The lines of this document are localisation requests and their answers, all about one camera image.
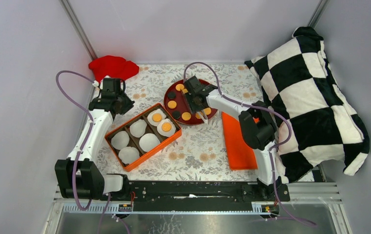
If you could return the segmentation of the dark red round plate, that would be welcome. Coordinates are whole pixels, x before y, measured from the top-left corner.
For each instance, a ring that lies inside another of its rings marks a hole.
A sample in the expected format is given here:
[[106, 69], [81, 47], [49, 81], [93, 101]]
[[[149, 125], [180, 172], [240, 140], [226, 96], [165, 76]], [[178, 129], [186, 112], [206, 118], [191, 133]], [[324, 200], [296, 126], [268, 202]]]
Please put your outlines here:
[[[183, 84], [184, 81], [181, 79], [181, 80], [178, 80], [178, 81], [174, 82], [172, 85], [170, 85], [169, 88], [167, 89], [166, 93], [165, 93], [164, 98], [163, 98], [164, 107], [168, 111], [169, 114], [172, 114], [173, 111], [180, 111], [181, 114], [184, 113], [184, 112], [191, 113], [191, 111], [190, 111], [190, 109], [187, 105], [186, 99], [184, 97], [184, 93], [182, 91], [178, 92], [175, 89], [175, 86], [179, 83]], [[168, 106], [167, 106], [167, 103], [170, 101], [167, 97], [167, 94], [168, 94], [168, 92], [171, 92], [171, 91], [174, 91], [176, 93], [176, 99], [174, 101], [177, 102], [177, 107], [175, 109], [169, 109]], [[201, 119], [197, 119], [196, 114], [192, 114], [192, 113], [191, 113], [191, 120], [189, 120], [189, 121], [183, 121], [182, 118], [175, 119], [175, 120], [178, 123], [185, 124], [185, 125], [203, 124], [203, 121]]]

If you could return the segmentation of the orange cookie tin box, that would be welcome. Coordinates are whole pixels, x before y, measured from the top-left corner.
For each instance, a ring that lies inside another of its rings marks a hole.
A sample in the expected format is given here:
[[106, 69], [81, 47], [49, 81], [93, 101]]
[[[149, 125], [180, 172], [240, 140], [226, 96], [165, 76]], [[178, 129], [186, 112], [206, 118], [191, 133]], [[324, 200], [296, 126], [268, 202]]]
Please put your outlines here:
[[157, 103], [105, 135], [122, 168], [130, 172], [182, 135], [168, 111]]

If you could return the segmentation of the metal serving tongs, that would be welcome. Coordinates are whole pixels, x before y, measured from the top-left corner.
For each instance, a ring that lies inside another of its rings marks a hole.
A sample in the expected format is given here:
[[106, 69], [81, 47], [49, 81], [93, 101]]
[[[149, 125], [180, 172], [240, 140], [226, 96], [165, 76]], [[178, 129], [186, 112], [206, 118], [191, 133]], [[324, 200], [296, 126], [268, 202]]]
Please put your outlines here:
[[208, 117], [204, 111], [199, 111], [197, 114], [200, 116], [203, 123], [208, 124]]

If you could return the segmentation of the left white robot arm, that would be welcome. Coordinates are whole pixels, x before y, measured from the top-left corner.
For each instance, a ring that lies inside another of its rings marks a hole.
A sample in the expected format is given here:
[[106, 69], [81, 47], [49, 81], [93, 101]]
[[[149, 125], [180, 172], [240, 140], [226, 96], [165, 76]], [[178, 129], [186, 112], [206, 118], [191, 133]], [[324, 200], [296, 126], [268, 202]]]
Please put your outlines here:
[[102, 175], [96, 166], [97, 154], [105, 134], [118, 115], [124, 115], [134, 105], [125, 93], [126, 84], [122, 79], [106, 76], [99, 86], [99, 95], [92, 99], [83, 111], [87, 122], [74, 147], [66, 159], [55, 164], [55, 173], [63, 198], [100, 200], [111, 193], [118, 200], [130, 195], [126, 177], [120, 174]]

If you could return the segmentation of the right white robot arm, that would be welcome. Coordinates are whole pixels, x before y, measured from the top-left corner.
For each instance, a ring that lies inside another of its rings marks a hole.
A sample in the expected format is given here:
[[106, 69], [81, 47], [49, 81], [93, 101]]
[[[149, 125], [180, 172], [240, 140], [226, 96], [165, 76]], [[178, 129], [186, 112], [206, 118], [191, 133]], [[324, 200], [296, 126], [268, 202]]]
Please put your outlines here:
[[202, 84], [195, 76], [184, 80], [187, 89], [185, 101], [191, 113], [202, 113], [206, 108], [212, 108], [228, 114], [239, 122], [242, 139], [253, 149], [258, 165], [256, 175], [263, 183], [258, 188], [260, 198], [272, 200], [278, 189], [274, 184], [277, 178], [272, 169], [273, 157], [269, 156], [277, 127], [269, 113], [269, 109], [261, 101], [248, 104], [233, 99], [222, 93], [212, 84]]

